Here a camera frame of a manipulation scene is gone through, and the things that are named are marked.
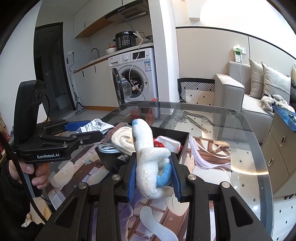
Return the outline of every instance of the faucet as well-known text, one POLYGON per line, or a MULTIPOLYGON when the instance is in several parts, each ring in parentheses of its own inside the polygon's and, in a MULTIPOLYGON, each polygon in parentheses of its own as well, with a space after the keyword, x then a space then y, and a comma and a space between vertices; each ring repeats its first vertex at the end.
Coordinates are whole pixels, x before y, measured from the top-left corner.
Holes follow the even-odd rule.
POLYGON ((100 58, 99 50, 98 50, 97 48, 93 48, 93 49, 91 50, 91 53, 92 53, 92 51, 93 51, 94 49, 98 52, 98 58, 100 58))

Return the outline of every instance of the washing machine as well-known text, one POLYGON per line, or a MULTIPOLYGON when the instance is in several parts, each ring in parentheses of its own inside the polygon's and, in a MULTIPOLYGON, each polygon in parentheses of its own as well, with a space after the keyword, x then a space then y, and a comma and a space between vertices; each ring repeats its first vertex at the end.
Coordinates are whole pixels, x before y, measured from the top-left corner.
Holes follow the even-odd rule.
POLYGON ((108 63, 119 105, 131 101, 151 101, 158 98, 153 48, 115 55, 108 59, 108 63), (130 97, 124 95, 120 75, 131 84, 130 97))

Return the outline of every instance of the screw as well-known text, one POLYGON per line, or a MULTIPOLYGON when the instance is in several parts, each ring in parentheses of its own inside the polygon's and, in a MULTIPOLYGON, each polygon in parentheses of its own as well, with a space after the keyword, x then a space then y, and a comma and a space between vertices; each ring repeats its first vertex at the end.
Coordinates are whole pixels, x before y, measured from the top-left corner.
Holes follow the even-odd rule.
POLYGON ((120 175, 118 175, 118 174, 115 174, 112 176, 112 180, 114 180, 114 181, 117 181, 119 179, 120 179, 120 175))
POLYGON ((187 177, 190 180, 195 180, 196 179, 196 175, 194 175, 194 174, 189 174, 187 177))
POLYGON ((86 183, 80 183, 80 184, 78 185, 78 187, 79 187, 79 189, 84 189, 84 188, 87 187, 87 184, 86 184, 86 183))
POLYGON ((222 187, 224 188, 229 188, 230 187, 230 184, 228 182, 222 182, 222 187))

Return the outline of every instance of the red and white package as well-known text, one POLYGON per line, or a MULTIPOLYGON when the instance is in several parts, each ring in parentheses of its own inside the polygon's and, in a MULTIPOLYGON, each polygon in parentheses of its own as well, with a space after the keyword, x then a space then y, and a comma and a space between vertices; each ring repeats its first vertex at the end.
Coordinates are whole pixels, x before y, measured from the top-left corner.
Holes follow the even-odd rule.
POLYGON ((154 141, 155 147, 165 147, 170 150, 170 152, 174 152, 178 154, 182 149, 181 142, 174 140, 169 137, 158 136, 154 141))

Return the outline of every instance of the bowl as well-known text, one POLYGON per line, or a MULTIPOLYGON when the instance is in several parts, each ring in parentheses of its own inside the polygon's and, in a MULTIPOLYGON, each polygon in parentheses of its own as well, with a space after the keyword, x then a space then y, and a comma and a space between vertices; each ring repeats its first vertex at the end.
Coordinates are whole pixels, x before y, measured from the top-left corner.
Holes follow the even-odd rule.
POLYGON ((110 49, 106 49, 106 53, 110 54, 110 53, 114 53, 117 51, 117 48, 110 48, 110 49))

